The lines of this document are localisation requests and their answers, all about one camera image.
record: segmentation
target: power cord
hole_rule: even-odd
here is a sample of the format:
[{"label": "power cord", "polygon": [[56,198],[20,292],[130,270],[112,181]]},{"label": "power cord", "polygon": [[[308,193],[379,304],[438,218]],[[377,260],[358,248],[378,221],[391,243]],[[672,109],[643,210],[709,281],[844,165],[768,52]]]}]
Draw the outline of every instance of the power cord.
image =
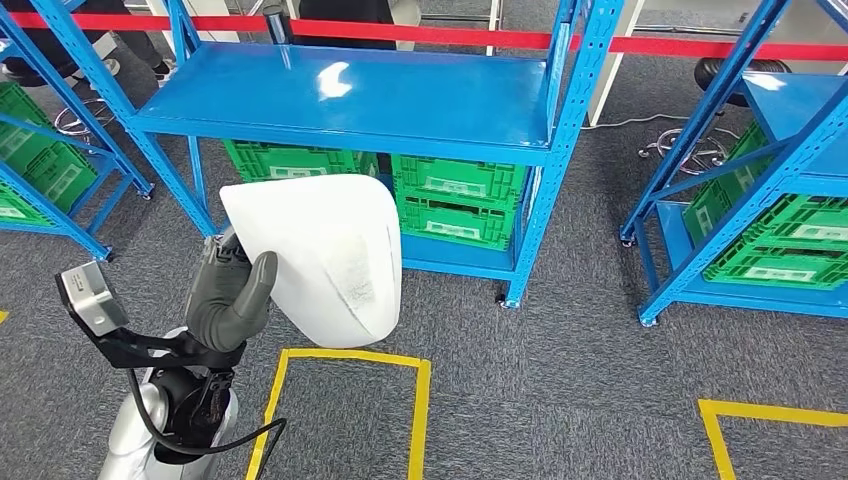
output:
[{"label": "power cord", "polygon": [[651,115],[650,117],[645,118],[629,118],[623,122],[618,123],[599,123],[597,125],[592,125],[589,127],[580,127],[580,130],[594,130],[596,128],[615,128],[615,127],[623,127],[628,123],[644,123],[650,122],[652,120],[656,120],[658,118],[667,118],[669,120],[689,120],[689,117],[681,117],[678,115],[666,115],[664,113],[658,113],[656,115]]},{"label": "power cord", "polygon": [[164,445],[169,450],[173,450],[178,453],[182,453],[184,455],[213,455],[216,453],[226,452],[228,450],[232,450],[233,448],[240,447],[245,443],[255,439],[259,435],[271,430],[274,427],[277,428],[277,432],[274,434],[274,438],[271,440],[271,444],[268,448],[268,453],[262,456],[262,463],[259,465],[259,474],[257,478],[262,476],[263,471],[265,470],[265,465],[268,460],[268,457],[271,456],[271,451],[274,450],[274,447],[277,445],[277,441],[280,439],[280,435],[283,433],[283,430],[286,428],[286,419],[278,418],[271,423],[260,427],[258,430],[253,433],[246,435],[238,440],[230,442],[226,445],[220,445],[217,447],[208,447],[208,448],[196,448],[196,447],[185,447],[179,444],[174,443],[168,437],[166,437],[162,432],[156,428],[156,425],[153,424],[153,420],[150,419],[150,414],[147,413],[147,408],[144,407],[144,400],[141,398],[141,387],[138,385],[138,379],[135,378],[135,371],[132,368],[127,369],[127,378],[130,381],[130,392],[132,392],[133,400],[135,400],[135,406],[138,409],[138,414],[141,416],[141,421],[144,423],[144,426],[147,428],[147,431],[153,435],[153,438]]}]

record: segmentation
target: green plastic crate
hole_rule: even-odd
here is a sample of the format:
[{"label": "green plastic crate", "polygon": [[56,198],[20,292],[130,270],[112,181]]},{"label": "green plastic crate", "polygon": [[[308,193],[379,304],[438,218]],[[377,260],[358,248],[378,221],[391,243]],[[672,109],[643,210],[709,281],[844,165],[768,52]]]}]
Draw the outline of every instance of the green plastic crate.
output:
[{"label": "green plastic crate", "polygon": [[53,222],[41,214],[12,187],[0,181],[0,224],[17,223],[49,227]]},{"label": "green plastic crate", "polygon": [[848,198],[783,195],[742,238],[758,246],[848,252]]},{"label": "green plastic crate", "polygon": [[377,154],[224,140],[245,182],[311,177],[333,173],[377,175]]},{"label": "green plastic crate", "polygon": [[392,155],[395,196],[514,210],[527,167],[440,158]]},{"label": "green plastic crate", "polygon": [[[768,145],[768,139],[756,124],[752,123],[728,152],[728,161]],[[748,190],[754,181],[766,171],[774,157],[769,155],[718,178],[704,182],[689,207],[683,211],[683,223],[692,242],[697,245],[713,227],[721,221],[736,200]]]},{"label": "green plastic crate", "polygon": [[[0,112],[39,127],[53,128],[44,112],[14,82],[0,83]],[[36,155],[54,143],[50,137],[0,122],[0,157],[20,174]]]},{"label": "green plastic crate", "polygon": [[834,290],[848,280],[848,252],[763,247],[740,239],[703,276],[710,282]]},{"label": "green plastic crate", "polygon": [[97,170],[76,148],[56,142],[35,156],[23,177],[67,213],[97,179]]},{"label": "green plastic crate", "polygon": [[515,220],[515,210],[499,211],[428,198],[397,198],[397,209],[404,233],[494,250],[509,246]]}]

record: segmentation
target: blue shelving unit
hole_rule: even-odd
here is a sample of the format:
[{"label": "blue shelving unit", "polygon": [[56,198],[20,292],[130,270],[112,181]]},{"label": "blue shelving unit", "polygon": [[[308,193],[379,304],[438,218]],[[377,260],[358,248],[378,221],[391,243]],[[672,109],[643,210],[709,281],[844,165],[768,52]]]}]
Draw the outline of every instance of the blue shelving unit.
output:
[{"label": "blue shelving unit", "polygon": [[[672,302],[777,310],[848,318],[848,284],[833,291],[759,287],[705,281],[702,272],[763,211],[787,193],[848,197],[848,82],[836,75],[744,73],[760,43],[789,0],[764,0],[751,17],[736,48],[666,155],[621,228],[621,240],[638,244],[651,290],[639,319],[653,325]],[[848,28],[841,0],[819,0]],[[672,184],[677,166],[706,130],[715,112],[734,91],[748,100],[770,144],[698,177]],[[735,170],[764,154],[775,158],[713,230],[693,245],[683,225],[687,204],[663,200]],[[648,247],[645,222],[656,215],[670,269],[660,278]]]},{"label": "blue shelving unit", "polygon": [[[533,205],[505,252],[403,236],[404,266],[504,280],[518,307],[574,150],[623,0],[560,3],[546,59],[201,42],[185,6],[168,2],[180,65],[134,108],[57,0],[33,0],[203,235],[197,137],[529,165]],[[560,98],[573,26],[583,37]],[[194,188],[154,134],[188,137]]]},{"label": "blue shelving unit", "polygon": [[[58,5],[60,8],[73,10],[82,3],[83,0],[70,0],[59,3]],[[88,250],[95,259],[107,260],[112,249],[109,246],[103,245],[94,237],[97,230],[103,225],[106,217],[130,186],[133,186],[142,197],[149,198],[153,190],[153,184],[145,180],[141,173],[133,166],[132,162],[118,148],[115,141],[106,133],[106,130],[100,125],[97,119],[94,118],[94,115],[85,107],[79,97],[74,94],[71,87],[65,83],[64,79],[59,76],[56,70],[53,69],[52,65],[50,65],[23,30],[17,26],[9,16],[9,12],[2,5],[0,5],[0,34],[3,37],[0,40],[2,42],[0,60],[12,56],[25,59],[33,70],[38,72],[47,84],[56,91],[58,96],[74,112],[77,118],[85,123],[94,138],[99,140],[100,145],[102,145],[102,147],[95,147],[61,135],[53,130],[37,127],[0,113],[0,122],[10,123],[38,135],[44,135],[80,148],[87,154],[92,165],[97,170],[95,182],[83,192],[74,205],[72,205],[71,210],[66,214],[56,208],[49,199],[33,188],[17,172],[9,168],[6,165],[5,159],[0,158],[0,181],[10,185],[21,197],[44,214],[52,223],[52,226],[33,226],[3,222],[0,223],[0,230],[68,236]],[[94,194],[103,186],[106,179],[113,173],[120,175],[120,183],[106,201],[103,202],[91,220],[86,225],[79,225],[75,221],[75,218],[83,207],[89,203]]]}]

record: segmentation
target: red barrier rope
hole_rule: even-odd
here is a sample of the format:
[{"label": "red barrier rope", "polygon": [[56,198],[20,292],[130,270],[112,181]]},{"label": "red barrier rope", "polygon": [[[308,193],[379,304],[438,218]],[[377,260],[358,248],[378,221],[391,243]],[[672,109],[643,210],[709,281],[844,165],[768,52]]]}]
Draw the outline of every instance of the red barrier rope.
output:
[{"label": "red barrier rope", "polygon": [[[24,28],[46,28],[37,13],[12,13],[18,25]],[[170,30],[168,17],[147,15],[74,14],[74,20],[83,30],[156,31]],[[265,19],[261,16],[203,16],[192,17],[198,30],[239,32],[265,32]],[[499,48],[548,48],[550,34],[545,32],[488,31],[468,28],[412,27],[376,23],[333,22],[326,20],[292,20],[296,35],[309,37],[337,37],[367,40],[401,40],[408,42],[488,46]],[[580,37],[575,36],[570,49],[576,50]],[[712,42],[665,37],[615,37],[610,53],[657,55],[671,57],[727,57],[733,42]],[[846,62],[848,45],[818,45],[767,43],[760,47],[756,58],[782,60],[814,60]]]}]

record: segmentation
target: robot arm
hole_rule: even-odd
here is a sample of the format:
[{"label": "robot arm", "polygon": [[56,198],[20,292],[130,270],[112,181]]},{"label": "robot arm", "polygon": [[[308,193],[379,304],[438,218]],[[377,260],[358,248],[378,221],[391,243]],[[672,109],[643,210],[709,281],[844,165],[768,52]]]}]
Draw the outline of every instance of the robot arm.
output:
[{"label": "robot arm", "polygon": [[[56,275],[71,318],[115,368],[127,369],[132,395],[109,437],[101,480],[201,480],[214,453],[234,448],[274,427],[278,419],[231,444],[238,412],[230,388],[247,345],[268,322],[277,256],[251,266],[230,229],[209,238],[188,305],[187,327],[165,337],[129,330],[118,298],[95,262]],[[132,369],[148,367],[139,385]]]}]

